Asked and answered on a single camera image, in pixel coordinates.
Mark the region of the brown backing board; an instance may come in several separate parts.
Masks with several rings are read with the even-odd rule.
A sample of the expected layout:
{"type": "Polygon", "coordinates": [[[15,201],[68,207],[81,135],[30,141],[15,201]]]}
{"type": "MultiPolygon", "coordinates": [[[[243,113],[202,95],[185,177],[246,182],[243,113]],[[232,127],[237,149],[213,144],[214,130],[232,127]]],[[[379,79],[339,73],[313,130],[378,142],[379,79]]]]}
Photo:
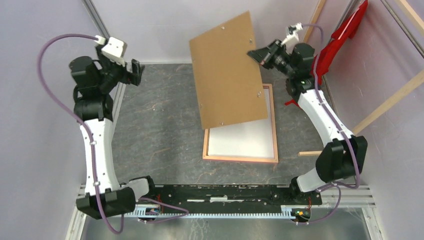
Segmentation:
{"type": "Polygon", "coordinates": [[[268,110],[251,14],[246,11],[189,41],[202,129],[266,119],[268,110]]]}

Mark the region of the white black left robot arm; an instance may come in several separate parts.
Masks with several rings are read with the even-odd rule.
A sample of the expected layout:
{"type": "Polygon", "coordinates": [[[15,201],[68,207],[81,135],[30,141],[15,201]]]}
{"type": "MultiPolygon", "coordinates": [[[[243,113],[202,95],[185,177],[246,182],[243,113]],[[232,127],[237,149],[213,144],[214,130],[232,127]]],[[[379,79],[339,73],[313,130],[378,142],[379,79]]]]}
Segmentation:
{"type": "Polygon", "coordinates": [[[97,59],[75,58],[69,64],[74,88],[73,113],[82,121],[80,130],[86,154],[85,194],[76,200],[84,214],[99,220],[131,213],[140,199],[153,203],[157,190],[150,176],[118,182],[112,153],[113,106],[110,92],[118,83],[138,86],[144,65],[123,58],[126,43],[105,43],[96,46],[97,59]]]}

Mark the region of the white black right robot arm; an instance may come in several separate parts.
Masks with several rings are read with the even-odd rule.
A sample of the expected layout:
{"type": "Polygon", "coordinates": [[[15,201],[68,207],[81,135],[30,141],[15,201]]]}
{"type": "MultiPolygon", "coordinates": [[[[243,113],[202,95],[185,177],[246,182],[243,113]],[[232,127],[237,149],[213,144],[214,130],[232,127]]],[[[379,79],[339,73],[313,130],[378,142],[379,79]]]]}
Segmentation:
{"type": "Polygon", "coordinates": [[[261,67],[276,69],[287,77],[287,93],[309,117],[323,144],[315,166],[292,179],[289,199],[302,204],[313,191],[339,185],[358,188],[368,142],[345,127],[326,100],[319,84],[314,48],[297,43],[288,53],[286,45],[276,39],[266,47],[248,51],[247,55],[261,67]]]}

